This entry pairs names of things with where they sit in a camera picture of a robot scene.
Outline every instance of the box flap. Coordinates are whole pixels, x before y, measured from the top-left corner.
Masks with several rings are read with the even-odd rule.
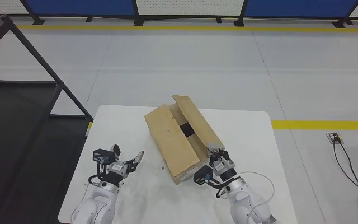
[[[172,177],[200,161],[166,104],[144,117]]]
[[[208,143],[223,145],[219,137],[215,134],[211,126],[188,96],[173,95],[172,97],[205,146]]]
[[[176,122],[183,130],[182,125],[189,123],[188,120],[185,118],[177,104],[170,105],[169,109],[170,112],[173,114],[173,117],[175,118]],[[189,141],[191,147],[194,149],[199,160],[206,161],[208,159],[208,150],[206,149],[206,146],[202,143],[202,141],[199,139],[197,134],[191,134],[190,136],[187,136],[186,139]]]

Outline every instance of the wall outlet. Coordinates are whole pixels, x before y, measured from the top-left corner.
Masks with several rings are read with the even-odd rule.
[[[337,132],[326,132],[327,138],[331,144],[333,144],[334,140],[334,134],[338,134],[338,137],[341,139],[341,144],[344,144],[342,136]]]

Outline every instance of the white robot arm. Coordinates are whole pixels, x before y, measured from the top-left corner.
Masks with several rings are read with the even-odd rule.
[[[236,224],[249,224],[252,221],[262,224],[277,223],[266,201],[236,173],[235,164],[225,151],[225,147],[212,143],[206,147],[210,152],[209,165],[211,167],[203,166],[197,171],[194,174],[194,182],[199,185],[208,184],[219,189],[216,194],[217,198],[223,195],[221,193],[226,193],[231,203],[231,217]],[[223,182],[215,180],[213,173]]]
[[[71,215],[71,224],[111,224],[115,215],[115,203],[120,189],[120,182],[134,172],[142,160],[141,151],[136,158],[119,161],[120,149],[113,145],[109,151],[95,150],[93,160],[97,162],[97,174],[90,176],[88,182],[96,188],[92,195],[81,202]],[[92,182],[99,178],[99,183]]]

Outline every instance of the open cardboard box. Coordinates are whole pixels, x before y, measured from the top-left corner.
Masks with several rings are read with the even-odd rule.
[[[149,131],[175,184],[191,177],[208,161],[208,143],[223,145],[188,96],[172,96],[145,117]]]

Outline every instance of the white wall panel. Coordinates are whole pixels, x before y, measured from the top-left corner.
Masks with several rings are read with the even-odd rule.
[[[28,14],[20,0],[0,0],[1,14]]]
[[[358,7],[352,12],[351,17],[358,17]]]
[[[137,0],[140,15],[238,16],[244,0]]]

